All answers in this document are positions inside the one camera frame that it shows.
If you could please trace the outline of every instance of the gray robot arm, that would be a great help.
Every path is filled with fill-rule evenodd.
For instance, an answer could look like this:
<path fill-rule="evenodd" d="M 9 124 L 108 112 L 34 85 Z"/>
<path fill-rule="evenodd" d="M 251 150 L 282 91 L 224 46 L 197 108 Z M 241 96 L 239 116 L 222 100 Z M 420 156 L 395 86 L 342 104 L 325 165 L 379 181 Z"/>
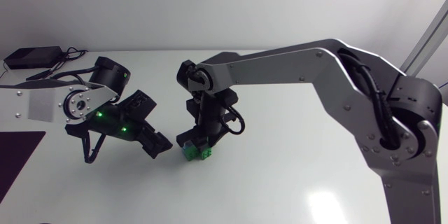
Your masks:
<path fill-rule="evenodd" d="M 78 74 L 92 72 L 89 82 Z M 138 141 L 152 158 L 172 147 L 168 139 L 155 132 L 146 116 L 156 103 L 142 91 L 117 103 L 131 73 L 118 63 L 99 57 L 91 69 L 54 75 L 18 85 L 0 85 L 0 120 L 37 120 L 65 125 L 67 134 L 82 140 L 84 161 L 92 163 L 106 136 Z M 78 80 L 61 81 L 63 76 Z M 90 154 L 89 131 L 101 134 Z"/>
<path fill-rule="evenodd" d="M 428 81 L 338 40 L 247 56 L 222 52 L 198 65 L 184 62 L 177 79 L 193 95 L 187 109 L 196 126 L 177 137 L 187 158 L 206 158 L 230 131 L 225 123 L 242 120 L 232 108 L 238 100 L 232 85 L 312 83 L 325 110 L 355 136 L 367 165 L 381 176 L 392 224 L 440 223 L 442 98 Z"/>

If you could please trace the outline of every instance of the white table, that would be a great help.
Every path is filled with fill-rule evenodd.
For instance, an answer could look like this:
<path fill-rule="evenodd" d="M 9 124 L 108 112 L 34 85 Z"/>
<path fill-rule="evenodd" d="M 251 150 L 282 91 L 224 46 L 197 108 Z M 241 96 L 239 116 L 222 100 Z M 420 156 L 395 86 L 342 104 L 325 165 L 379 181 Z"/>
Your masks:
<path fill-rule="evenodd" d="M 63 125 L 1 118 L 0 131 L 47 134 L 0 204 L 0 223 L 390 223 L 380 178 L 310 84 L 233 87 L 245 133 L 226 135 L 207 160 L 187 162 L 175 140 L 194 119 L 176 73 L 184 60 L 217 53 L 89 52 L 68 63 L 61 71 L 91 67 L 97 56 L 126 66 L 132 76 L 123 97 L 137 89 L 151 96 L 157 107 L 147 120 L 174 147 L 152 160 L 138 142 L 108 137 L 97 160 L 85 164 L 81 141 Z M 0 84 L 40 71 L 12 71 Z M 444 114 L 437 157 L 442 219 L 447 121 Z"/>

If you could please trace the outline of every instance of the white wall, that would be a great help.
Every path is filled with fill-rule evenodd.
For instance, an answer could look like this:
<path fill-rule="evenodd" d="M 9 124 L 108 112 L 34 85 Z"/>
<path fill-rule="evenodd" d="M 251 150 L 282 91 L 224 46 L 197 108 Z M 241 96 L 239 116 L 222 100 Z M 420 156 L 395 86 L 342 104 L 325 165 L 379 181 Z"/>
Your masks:
<path fill-rule="evenodd" d="M 89 50 L 266 49 L 326 38 L 400 65 L 444 0 L 0 0 L 0 55 Z"/>

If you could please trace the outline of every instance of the black power adapter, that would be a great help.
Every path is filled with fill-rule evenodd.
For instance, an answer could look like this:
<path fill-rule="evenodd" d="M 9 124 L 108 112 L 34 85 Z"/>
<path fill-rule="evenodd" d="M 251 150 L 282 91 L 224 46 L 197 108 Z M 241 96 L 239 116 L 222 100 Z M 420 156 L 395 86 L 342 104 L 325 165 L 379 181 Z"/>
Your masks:
<path fill-rule="evenodd" d="M 5 59 L 10 69 L 34 69 L 53 67 L 64 57 L 59 46 L 21 48 Z"/>

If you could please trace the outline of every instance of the screw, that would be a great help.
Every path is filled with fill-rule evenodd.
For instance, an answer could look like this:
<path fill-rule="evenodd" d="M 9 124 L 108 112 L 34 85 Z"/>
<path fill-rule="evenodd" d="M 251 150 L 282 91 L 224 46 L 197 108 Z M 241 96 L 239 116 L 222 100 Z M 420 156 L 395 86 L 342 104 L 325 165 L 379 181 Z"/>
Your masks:
<path fill-rule="evenodd" d="M 413 147 L 407 147 L 407 148 L 406 148 L 406 151 L 407 151 L 409 154 L 414 154 L 414 153 L 415 153 L 415 150 L 414 150 Z"/>
<path fill-rule="evenodd" d="M 427 157 L 427 158 L 430 158 L 433 156 L 433 152 L 430 150 L 426 150 L 424 154 L 425 154 L 425 157 Z"/>
<path fill-rule="evenodd" d="M 422 124 L 419 125 L 419 129 L 420 130 L 426 130 L 428 129 L 429 125 L 426 122 L 423 122 Z"/>
<path fill-rule="evenodd" d="M 399 159 L 399 157 L 398 157 L 397 154 L 392 154 L 392 155 L 391 155 L 391 160 L 392 160 L 392 161 L 398 161 L 398 159 Z"/>

